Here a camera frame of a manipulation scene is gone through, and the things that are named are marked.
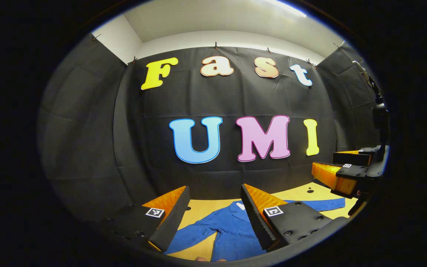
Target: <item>white ceiling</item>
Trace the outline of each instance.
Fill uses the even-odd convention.
[[[235,30],[300,45],[324,57],[343,39],[309,16],[271,0],[152,0],[129,10],[126,19],[143,42],[183,32]]]

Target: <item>black curtain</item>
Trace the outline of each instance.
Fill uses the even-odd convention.
[[[85,36],[49,80],[37,140],[46,177],[82,221],[132,201],[113,150],[113,110],[126,64],[92,39]]]
[[[374,127],[371,111],[375,105],[375,93],[366,86],[352,61],[359,62],[381,88],[368,64],[346,42],[317,64],[334,110],[337,151],[379,144],[379,132]]]
[[[229,76],[205,77],[202,60],[225,56],[234,72]],[[163,84],[141,90],[150,62],[176,57]],[[276,62],[279,76],[261,78],[255,73],[254,59],[269,57]],[[289,68],[299,64],[307,70],[312,86],[304,86]],[[146,166],[150,182],[159,194],[188,185],[192,199],[239,198],[240,185],[250,184],[269,193],[287,190],[313,181],[311,163],[330,161],[335,149],[332,107],[318,71],[307,62],[290,56],[239,47],[197,47],[147,56],[129,63],[116,104],[115,151],[117,160],[129,177],[138,176],[139,165]],[[275,115],[287,115],[288,148],[283,159],[257,157],[239,162],[242,133],[235,124],[243,116],[254,116],[264,131]],[[189,118],[192,146],[196,151],[208,147],[204,117],[222,117],[220,153],[205,164],[189,164],[176,156],[172,120]],[[303,121],[317,121],[320,152],[307,156],[307,129]]]

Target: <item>yellow letter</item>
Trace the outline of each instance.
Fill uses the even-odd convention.
[[[230,67],[230,61],[225,56],[210,56],[202,60],[202,64],[207,64],[200,69],[200,73],[204,76],[215,76],[217,74],[228,76],[234,72],[234,69]]]
[[[255,72],[260,77],[266,78],[276,78],[279,75],[279,71],[276,66],[276,62],[273,59],[268,59],[266,57],[257,57],[255,59]]]
[[[317,122],[312,119],[304,120],[304,125],[307,128],[307,140],[309,142],[305,154],[308,156],[319,154],[319,147],[317,146],[317,135],[315,133],[315,127]]]
[[[163,78],[166,78],[171,71],[171,65],[176,65],[179,60],[175,57],[170,59],[163,59],[160,61],[154,61],[147,64],[148,74],[146,74],[146,81],[141,86],[141,90],[159,87],[162,85],[162,81],[159,80],[159,74],[162,74]]]

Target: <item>blue letter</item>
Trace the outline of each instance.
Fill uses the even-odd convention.
[[[312,81],[307,79],[305,77],[305,74],[307,73],[307,70],[301,68],[298,64],[290,66],[290,69],[296,73],[296,76],[298,77],[298,80],[304,84],[305,86],[311,86]]]
[[[203,152],[197,152],[192,148],[191,131],[195,122],[191,119],[173,120],[169,123],[169,128],[174,133],[174,149],[179,159],[192,163],[209,162],[220,152],[219,125],[223,120],[220,117],[205,117],[200,121],[207,127],[207,140],[209,147]]]

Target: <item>shirt sleeve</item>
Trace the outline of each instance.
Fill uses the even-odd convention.
[[[217,230],[218,215],[222,209],[214,211],[207,215],[202,220],[196,221],[194,224],[188,225],[176,232],[168,250],[164,254],[171,254],[185,250],[199,242],[205,240]]]
[[[335,199],[335,200],[324,200],[324,201],[301,201],[307,206],[310,206],[316,211],[332,211],[338,208],[345,207],[345,199]]]

